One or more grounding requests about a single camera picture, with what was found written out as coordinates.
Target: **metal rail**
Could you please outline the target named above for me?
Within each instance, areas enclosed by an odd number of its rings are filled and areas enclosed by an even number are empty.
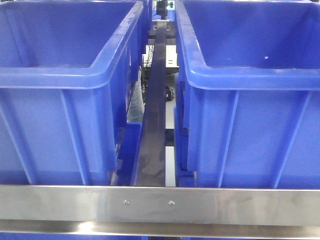
[[[166,184],[166,22],[158,22],[143,116],[140,150],[133,184]]]
[[[0,232],[320,239],[320,190],[0,185],[0,196]]]

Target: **screw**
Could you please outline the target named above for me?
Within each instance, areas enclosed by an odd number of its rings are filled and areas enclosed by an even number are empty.
[[[174,206],[174,205],[176,205],[176,203],[175,203],[174,201],[170,200],[170,201],[168,202],[168,205],[169,205],[169,206]]]
[[[123,205],[128,206],[129,204],[130,204],[129,200],[126,199],[126,200],[123,201]]]

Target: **white surface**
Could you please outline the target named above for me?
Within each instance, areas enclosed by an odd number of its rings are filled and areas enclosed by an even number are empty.
[[[147,45],[146,46],[146,52],[143,54],[143,63],[146,67],[146,63],[150,64],[152,60],[152,52],[154,50],[153,45]],[[178,57],[176,53],[176,45],[167,45],[166,46],[166,54],[165,54],[165,67],[166,68],[178,68]]]
[[[175,147],[165,147],[165,186],[176,186]]]

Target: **bin rim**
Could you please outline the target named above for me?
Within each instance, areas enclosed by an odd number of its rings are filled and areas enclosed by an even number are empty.
[[[177,0],[175,2],[176,24],[181,41],[186,80],[192,87],[203,90],[320,91],[320,68],[210,67],[206,65],[184,2],[221,1]],[[306,0],[224,0],[224,2],[315,5],[314,2]]]
[[[28,3],[134,3],[89,67],[0,67],[0,89],[89,90],[109,84],[125,46],[138,24],[143,2],[135,0],[15,0]]]

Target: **metal frame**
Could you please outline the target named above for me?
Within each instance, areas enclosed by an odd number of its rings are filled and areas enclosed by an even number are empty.
[[[159,22],[136,186],[0,185],[0,232],[320,240],[320,190],[160,187],[165,35]]]

